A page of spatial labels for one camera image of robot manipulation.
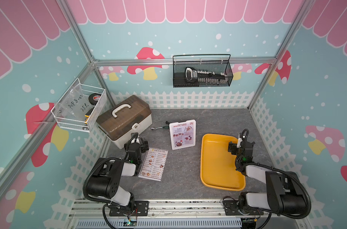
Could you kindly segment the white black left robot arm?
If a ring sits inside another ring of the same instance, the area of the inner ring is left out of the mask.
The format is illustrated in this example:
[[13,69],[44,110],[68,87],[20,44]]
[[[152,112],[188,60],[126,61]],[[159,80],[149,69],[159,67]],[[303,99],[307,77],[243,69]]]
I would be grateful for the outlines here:
[[120,186],[121,177],[138,176],[142,164],[142,154],[148,151],[148,141],[132,133],[124,144],[125,157],[100,157],[83,184],[85,199],[103,202],[110,209],[128,215],[137,211],[134,194]]

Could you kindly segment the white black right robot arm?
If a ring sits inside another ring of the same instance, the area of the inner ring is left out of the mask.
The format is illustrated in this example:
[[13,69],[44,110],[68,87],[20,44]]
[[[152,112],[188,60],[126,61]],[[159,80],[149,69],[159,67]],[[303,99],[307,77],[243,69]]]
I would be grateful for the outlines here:
[[248,141],[249,130],[239,133],[237,143],[228,144],[228,152],[236,156],[236,171],[266,185],[265,193],[242,192],[237,201],[239,213],[255,210],[303,219],[311,212],[311,198],[297,174],[253,161],[255,142]]

